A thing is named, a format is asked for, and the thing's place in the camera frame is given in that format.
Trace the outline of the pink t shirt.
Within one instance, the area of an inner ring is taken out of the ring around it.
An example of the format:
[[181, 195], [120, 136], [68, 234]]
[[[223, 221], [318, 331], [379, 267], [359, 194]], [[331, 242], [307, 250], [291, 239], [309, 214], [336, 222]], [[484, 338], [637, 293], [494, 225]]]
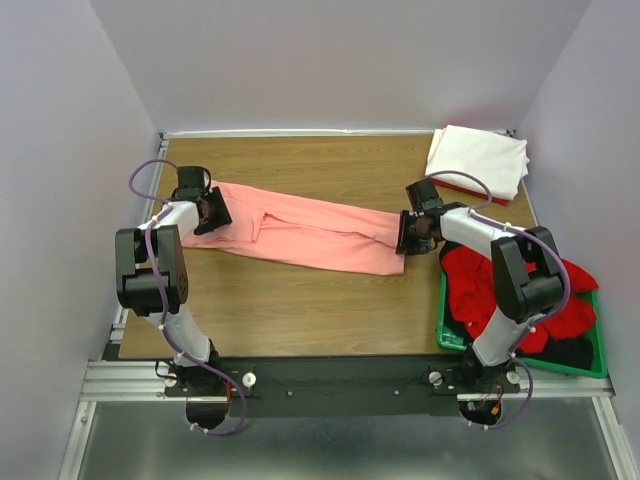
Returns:
[[217, 182], [232, 223], [182, 245], [309, 268], [379, 276], [404, 273], [400, 216]]

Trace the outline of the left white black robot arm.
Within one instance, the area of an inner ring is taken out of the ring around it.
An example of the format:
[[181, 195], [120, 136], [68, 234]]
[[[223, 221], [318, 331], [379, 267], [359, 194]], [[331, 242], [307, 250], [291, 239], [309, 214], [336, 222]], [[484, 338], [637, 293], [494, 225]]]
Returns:
[[120, 305], [145, 318], [169, 345], [174, 364], [189, 368], [187, 382], [201, 395], [214, 393], [222, 380], [219, 355], [201, 332], [187, 306], [189, 279], [182, 241], [232, 224], [221, 190], [212, 185], [208, 169], [174, 166], [177, 186], [168, 198], [144, 193], [134, 180], [152, 160], [129, 178], [129, 189], [141, 198], [159, 202], [150, 220], [115, 234], [116, 294]]

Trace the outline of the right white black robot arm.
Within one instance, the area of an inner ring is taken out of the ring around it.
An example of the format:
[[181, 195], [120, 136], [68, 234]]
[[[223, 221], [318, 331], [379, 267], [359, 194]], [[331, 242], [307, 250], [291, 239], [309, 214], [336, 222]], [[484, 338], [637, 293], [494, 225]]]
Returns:
[[569, 274], [546, 228], [514, 227], [476, 207], [446, 203], [427, 177], [407, 186], [406, 193], [411, 208], [400, 214], [398, 254], [426, 254], [449, 241], [491, 262], [496, 308], [452, 374], [457, 386], [483, 391], [513, 364], [525, 336], [564, 310]]

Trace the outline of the folded red t shirt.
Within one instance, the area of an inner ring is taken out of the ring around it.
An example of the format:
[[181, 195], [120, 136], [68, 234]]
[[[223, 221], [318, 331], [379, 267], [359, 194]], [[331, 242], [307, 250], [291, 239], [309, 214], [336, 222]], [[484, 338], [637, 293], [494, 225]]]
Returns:
[[[465, 194], [469, 194], [469, 195], [475, 196], [477, 198], [482, 198], [484, 200], [488, 200], [489, 199], [489, 197], [488, 197], [488, 195], [487, 195], [487, 193], [486, 193], [486, 191], [484, 189], [480, 189], [479, 191], [471, 190], [471, 189], [465, 188], [464, 186], [458, 186], [458, 185], [455, 185], [453, 183], [450, 183], [450, 182], [447, 182], [447, 181], [443, 181], [443, 180], [439, 180], [439, 179], [436, 179], [436, 178], [432, 178], [431, 181], [435, 185], [440, 186], [440, 187], [445, 187], [445, 188], [449, 188], [449, 189], [452, 189], [452, 190], [455, 190], [455, 191], [463, 192]], [[506, 206], [506, 205], [508, 205], [510, 203], [509, 199], [497, 197], [495, 195], [491, 195], [490, 199], [491, 199], [491, 201], [493, 203], [496, 203], [496, 204], [499, 204], [499, 205]]]

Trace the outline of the folded white t shirt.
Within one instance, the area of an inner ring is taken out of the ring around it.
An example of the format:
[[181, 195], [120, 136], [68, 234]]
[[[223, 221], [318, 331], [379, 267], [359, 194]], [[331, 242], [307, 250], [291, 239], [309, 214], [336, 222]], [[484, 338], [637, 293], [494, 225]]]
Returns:
[[425, 173], [458, 190], [509, 203], [528, 175], [528, 142], [490, 131], [449, 125], [432, 138]]

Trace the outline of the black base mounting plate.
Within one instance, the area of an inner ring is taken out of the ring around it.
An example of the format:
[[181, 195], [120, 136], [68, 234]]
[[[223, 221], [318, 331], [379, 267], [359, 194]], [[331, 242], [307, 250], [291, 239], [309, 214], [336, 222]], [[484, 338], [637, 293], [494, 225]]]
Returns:
[[168, 398], [229, 406], [259, 417], [455, 416], [463, 398], [501, 398], [519, 392], [513, 369], [470, 383], [455, 354], [315, 357], [224, 357], [221, 370], [235, 384], [201, 368], [172, 370]]

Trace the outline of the green plastic bin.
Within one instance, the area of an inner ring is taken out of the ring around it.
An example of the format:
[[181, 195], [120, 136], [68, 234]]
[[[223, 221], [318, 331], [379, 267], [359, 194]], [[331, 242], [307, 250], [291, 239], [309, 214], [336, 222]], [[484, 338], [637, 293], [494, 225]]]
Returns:
[[[464, 352], [471, 341], [470, 335], [450, 315], [448, 285], [445, 273], [440, 278], [440, 307], [437, 326], [437, 343], [440, 347]], [[596, 319], [592, 328], [579, 337], [555, 341], [549, 338], [539, 354], [518, 353], [528, 366], [557, 373], [602, 379], [608, 375], [608, 366], [601, 322]]]

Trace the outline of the aluminium table frame rail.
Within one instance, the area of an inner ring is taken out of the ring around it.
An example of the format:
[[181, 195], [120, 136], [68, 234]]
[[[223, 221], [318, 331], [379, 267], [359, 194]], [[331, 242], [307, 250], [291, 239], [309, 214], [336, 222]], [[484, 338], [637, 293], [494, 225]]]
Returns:
[[[129, 178], [129, 190], [134, 188], [133, 182], [135, 177], [148, 165], [154, 164], [150, 185], [145, 193], [139, 195], [140, 198], [145, 200], [143, 213], [142, 213], [142, 226], [148, 224], [148, 221], [152, 217], [152, 209], [156, 202], [154, 195], [157, 193], [157, 187], [159, 184], [162, 165], [166, 157], [166, 151], [169, 144], [168, 135], [164, 132], [158, 134], [159, 144], [156, 152], [156, 156], [150, 161], [145, 161], [142, 166], [137, 167]], [[144, 249], [144, 242], [141, 242], [139, 246], [136, 245], [136, 237], [144, 239], [144, 234], [133, 235], [133, 248], [131, 250], [130, 260], [116, 260], [116, 278], [125, 275], [127, 273], [135, 273], [141, 263], [148, 260], [146, 253], [136, 254], [136, 250]], [[128, 307], [124, 306], [120, 297], [124, 294], [124, 281], [117, 280], [116, 294], [118, 298], [118, 307], [109, 331], [109, 338], [102, 353], [105, 353], [110, 345], [113, 343], [112, 338], [114, 333], [122, 333], [126, 326], [126, 320], [128, 315]], [[59, 479], [78, 479], [81, 471], [84, 455], [86, 453], [89, 436], [91, 433], [93, 421], [95, 418], [97, 409], [96, 401], [87, 401], [80, 398], [76, 409], [76, 415], [74, 418], [71, 433], [67, 442], [62, 466], [60, 469]]]

